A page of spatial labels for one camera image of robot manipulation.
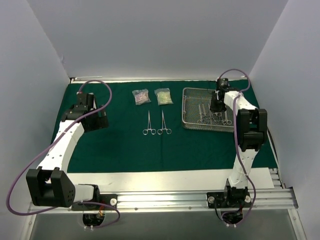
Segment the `metal mesh instrument tray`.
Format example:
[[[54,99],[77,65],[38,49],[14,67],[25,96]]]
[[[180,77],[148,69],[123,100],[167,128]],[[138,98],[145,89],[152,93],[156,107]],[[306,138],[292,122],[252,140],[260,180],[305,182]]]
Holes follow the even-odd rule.
[[[234,132],[233,111],[226,105],[228,119],[232,121],[232,125],[223,125],[224,112],[220,112],[222,120],[219,124],[214,124],[211,116],[210,104],[213,89],[185,87],[182,91],[182,126],[189,130],[199,131],[215,131],[215,132]],[[205,111],[210,117],[208,124],[201,124],[199,114],[199,104],[204,103]]]

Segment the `steel forceps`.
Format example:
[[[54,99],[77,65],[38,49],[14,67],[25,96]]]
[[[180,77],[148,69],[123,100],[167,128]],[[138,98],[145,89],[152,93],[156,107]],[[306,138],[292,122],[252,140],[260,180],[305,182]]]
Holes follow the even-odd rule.
[[[222,114],[220,112],[211,112],[211,117],[214,124],[219,124],[222,120]]]
[[[163,133],[166,133],[167,135],[172,133],[172,130],[167,128],[164,111],[161,112],[161,128],[157,130],[158,135],[162,135]]]
[[[157,130],[152,128],[152,125],[151,125],[151,115],[150,115],[150,111],[148,111],[148,121],[147,121],[147,127],[146,129],[143,129],[142,130],[142,134],[144,136],[148,135],[148,134],[151,134],[151,135],[155,135],[157,133]]]

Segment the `green surgical drape cloth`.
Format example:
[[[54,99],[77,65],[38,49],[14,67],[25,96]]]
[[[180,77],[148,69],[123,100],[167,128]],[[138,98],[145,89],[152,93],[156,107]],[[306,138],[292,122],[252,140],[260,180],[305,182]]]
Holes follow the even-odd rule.
[[[99,105],[106,104],[109,127],[85,133],[68,164],[69,173],[121,173],[231,169],[236,148],[231,132],[186,129],[182,126],[184,88],[213,89],[209,81],[150,81],[129,83],[69,84],[59,116],[76,103],[82,89],[93,93]],[[156,89],[170,89],[173,104],[158,105]],[[133,90],[148,89],[150,103],[135,104]],[[156,134],[143,135],[148,125]],[[162,111],[171,134],[157,134]]]

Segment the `clear packet with sutures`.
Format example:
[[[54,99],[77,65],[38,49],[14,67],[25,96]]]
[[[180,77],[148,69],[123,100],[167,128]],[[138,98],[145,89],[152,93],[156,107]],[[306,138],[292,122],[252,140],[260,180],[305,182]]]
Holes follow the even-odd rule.
[[[133,90],[132,94],[137,106],[151,102],[148,89]]]

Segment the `green gauze packet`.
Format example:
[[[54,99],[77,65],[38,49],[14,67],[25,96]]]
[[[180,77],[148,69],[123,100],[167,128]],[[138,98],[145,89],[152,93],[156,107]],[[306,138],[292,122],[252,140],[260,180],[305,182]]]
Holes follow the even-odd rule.
[[[173,104],[171,91],[169,88],[158,88],[154,91],[154,93],[156,95],[157,103],[159,106]]]

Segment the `steel scissors curved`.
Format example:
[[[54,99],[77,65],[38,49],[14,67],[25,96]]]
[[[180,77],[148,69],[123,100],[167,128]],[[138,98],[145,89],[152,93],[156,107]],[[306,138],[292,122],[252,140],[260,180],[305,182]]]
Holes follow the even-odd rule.
[[[222,124],[225,126],[232,125],[232,121],[228,119],[228,112],[227,111],[224,112],[224,119],[222,120]]]

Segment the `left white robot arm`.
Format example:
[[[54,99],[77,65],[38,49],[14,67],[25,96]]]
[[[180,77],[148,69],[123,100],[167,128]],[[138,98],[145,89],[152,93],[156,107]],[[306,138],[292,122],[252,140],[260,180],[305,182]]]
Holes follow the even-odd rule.
[[[100,206],[99,187],[96,184],[73,183],[67,176],[67,169],[82,135],[108,126],[106,111],[98,110],[94,94],[77,93],[76,103],[61,117],[54,145],[38,167],[26,173],[35,206],[68,208],[78,202],[83,202],[90,210]]]

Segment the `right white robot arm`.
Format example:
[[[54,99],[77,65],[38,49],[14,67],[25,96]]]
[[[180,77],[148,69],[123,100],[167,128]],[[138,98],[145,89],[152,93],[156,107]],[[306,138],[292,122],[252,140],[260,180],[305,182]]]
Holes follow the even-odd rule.
[[[248,176],[256,155],[267,140],[268,113],[251,104],[241,91],[231,87],[227,78],[219,78],[211,95],[210,111],[226,112],[227,107],[232,110],[236,157],[222,200],[232,207],[248,196]]]

